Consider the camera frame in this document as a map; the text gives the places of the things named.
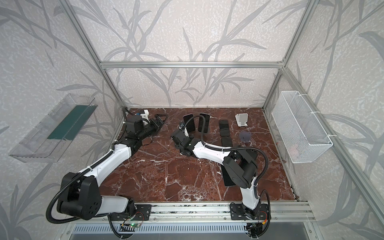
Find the smartphone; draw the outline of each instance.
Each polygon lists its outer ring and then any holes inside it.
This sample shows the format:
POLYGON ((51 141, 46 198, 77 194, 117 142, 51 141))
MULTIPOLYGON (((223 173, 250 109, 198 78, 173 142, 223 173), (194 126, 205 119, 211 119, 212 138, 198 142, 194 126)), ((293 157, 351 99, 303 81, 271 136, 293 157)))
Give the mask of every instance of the smartphone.
MULTIPOLYGON (((191 117, 193 117, 193 114, 188 114, 183 117, 184 123, 186 123, 191 117)), ((189 121, 188 125, 185 126, 187 128, 187 132, 193 132, 196 130, 195 127, 195 121, 191 120, 189 121)))
POLYGON ((229 123, 226 119, 220 119, 218 121, 218 127, 220 129, 220 136, 229 137, 231 133, 229 132, 229 123))
MULTIPOLYGON (((208 127, 209 127, 209 118, 211 117, 209 114, 206 113, 200 113, 201 116, 205 118, 205 127, 204 127, 204 132, 208 132, 208 127)), ((203 128, 203 120, 199 118, 199 132, 201 132, 203 128)))

